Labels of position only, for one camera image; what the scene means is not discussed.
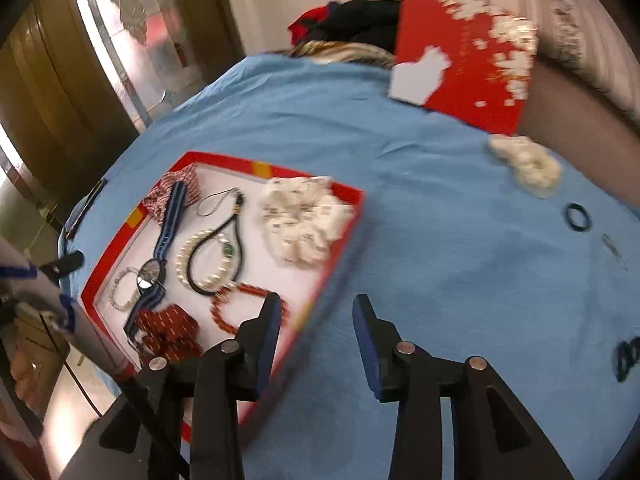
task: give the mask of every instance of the pearl bracelet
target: pearl bracelet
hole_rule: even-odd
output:
[[[139,271],[137,269],[134,269],[133,267],[127,267],[126,269],[121,270],[116,275],[116,279],[113,280],[113,288],[111,289],[111,293],[109,295],[109,301],[111,302],[111,306],[121,312],[126,312],[127,310],[132,309],[133,306],[136,304],[136,301],[138,300],[138,298],[140,298],[140,291],[136,287],[135,290],[133,291],[133,294],[131,295],[131,298],[129,299],[129,301],[127,301],[127,303],[125,303],[124,305],[120,305],[116,301],[116,291],[118,290],[118,286],[120,285],[120,280],[130,272],[132,272],[137,276]]]
[[[187,279],[187,266],[189,259],[193,254],[193,250],[201,240],[209,236],[213,231],[215,230],[205,229],[204,231],[194,234],[189,238],[189,241],[180,248],[180,252],[176,259],[175,271],[180,282],[187,288],[191,288],[189,280]],[[210,274],[204,280],[196,282],[196,285],[204,290],[215,290],[219,286],[223,285],[229,271],[231,270],[234,258],[234,247],[229,243],[229,240],[225,237],[224,233],[219,233],[214,239],[222,246],[222,259],[220,260],[218,270],[214,274]]]

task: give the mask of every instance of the red beaded bracelet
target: red beaded bracelet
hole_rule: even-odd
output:
[[[211,298],[211,314],[213,315],[213,321],[216,322],[216,325],[220,330],[235,336],[238,333],[238,327],[233,326],[231,323],[222,319],[222,310],[220,309],[221,305],[229,302],[229,293],[233,290],[238,290],[239,292],[244,292],[251,296],[257,296],[258,298],[266,298],[267,294],[270,293],[270,290],[260,288],[259,286],[247,285],[246,283],[238,283],[236,286],[222,286],[220,290],[213,295]],[[288,303],[285,300],[280,299],[280,307],[282,310],[282,325],[284,326],[286,324],[287,317],[289,316],[289,310],[287,308]]]

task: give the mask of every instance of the white scrunchie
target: white scrunchie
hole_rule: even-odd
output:
[[[353,207],[331,194],[327,176],[272,178],[264,186],[262,219],[273,254],[286,262],[323,262],[342,238]]]
[[[516,180],[539,198],[551,196],[558,183],[562,166],[544,146],[529,137],[489,135],[489,148],[513,168]]]

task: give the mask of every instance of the blue tablecloth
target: blue tablecloth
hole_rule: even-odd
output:
[[[640,222],[565,161],[539,200],[486,147],[486,134],[385,96],[388,71],[245,59],[153,124],[107,172],[69,250],[86,265],[187,150],[327,174],[367,203],[281,378],[270,415],[244,447],[249,479],[384,479],[396,405],[367,388],[351,322],[366,292],[383,319],[431,354],[489,360],[577,480],[593,480],[640,413],[640,370],[618,384],[612,351],[640,333]],[[570,230],[569,202],[593,229]],[[608,234],[628,270],[602,243]],[[450,413],[444,478],[452,478]]]

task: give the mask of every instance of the silver screw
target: silver screw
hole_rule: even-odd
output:
[[[401,341],[396,345],[396,350],[401,354],[411,355],[415,352],[415,345],[410,341]]]
[[[474,370],[484,370],[486,368],[486,361],[481,357],[472,357],[469,359],[469,366]]]
[[[222,345],[220,345],[220,349],[225,354],[232,354],[233,352],[237,352],[240,349],[240,343],[235,339],[227,339],[226,341],[222,342]]]
[[[166,359],[164,357],[154,357],[149,361],[149,368],[157,372],[162,370],[166,366]]]

